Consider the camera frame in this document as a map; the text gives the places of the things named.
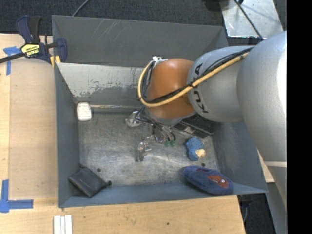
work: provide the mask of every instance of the orange object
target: orange object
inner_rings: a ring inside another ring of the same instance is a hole
[[[192,64],[192,61],[181,58],[169,59],[158,64],[152,72],[147,99],[156,99],[185,86]],[[165,105],[150,107],[149,110],[162,119],[180,118],[194,112],[187,94]]]

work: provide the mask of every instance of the blue clamp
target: blue clamp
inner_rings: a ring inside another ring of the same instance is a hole
[[[58,38],[55,42],[47,44],[47,39],[45,39],[45,44],[40,42],[40,37],[38,33],[38,25],[41,17],[30,17],[22,16],[16,21],[16,28],[19,34],[24,38],[25,44],[20,48],[20,52],[14,55],[10,55],[0,59],[0,63],[11,61],[16,58],[26,57],[26,58],[37,58],[51,63],[51,54],[49,54],[50,48],[58,48],[56,51],[62,62],[66,61],[67,58],[67,44],[64,38]]]

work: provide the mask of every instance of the blue plush toy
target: blue plush toy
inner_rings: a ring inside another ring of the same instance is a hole
[[[188,166],[184,168],[183,176],[187,181],[209,194],[233,193],[233,182],[217,170],[201,166]]]
[[[185,145],[188,150],[187,155],[192,161],[197,161],[199,157],[204,157],[206,155],[204,144],[196,137],[189,139]]]

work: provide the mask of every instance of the white plastic strip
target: white plastic strip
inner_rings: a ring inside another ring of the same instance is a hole
[[[73,234],[72,216],[54,216],[53,221],[54,234]]]
[[[264,163],[271,167],[287,167],[287,162],[282,161],[265,161]]]

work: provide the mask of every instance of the wooden table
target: wooden table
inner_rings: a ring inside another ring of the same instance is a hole
[[[0,58],[23,43],[0,34]],[[1,234],[51,234],[55,215],[72,215],[74,234],[246,233],[235,195],[58,208],[53,67],[24,57],[11,64],[10,75],[0,64],[0,182],[9,179],[9,199],[33,199],[34,207],[0,213]]]

